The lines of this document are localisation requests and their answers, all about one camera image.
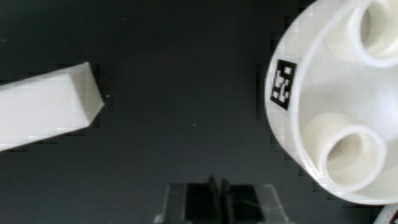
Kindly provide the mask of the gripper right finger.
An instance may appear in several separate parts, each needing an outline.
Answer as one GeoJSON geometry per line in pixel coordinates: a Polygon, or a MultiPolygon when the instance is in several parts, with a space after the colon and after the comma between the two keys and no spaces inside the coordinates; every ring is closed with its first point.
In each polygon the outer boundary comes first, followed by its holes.
{"type": "Polygon", "coordinates": [[[233,184],[222,180],[224,224],[292,224],[272,184],[233,184]]]}

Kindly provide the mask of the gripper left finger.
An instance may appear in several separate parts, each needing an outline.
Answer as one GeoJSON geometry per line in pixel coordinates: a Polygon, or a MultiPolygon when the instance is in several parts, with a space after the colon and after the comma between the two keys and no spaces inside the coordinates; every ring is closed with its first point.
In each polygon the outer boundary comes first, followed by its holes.
{"type": "Polygon", "coordinates": [[[217,188],[210,183],[169,185],[155,224],[221,224],[217,188]]]}

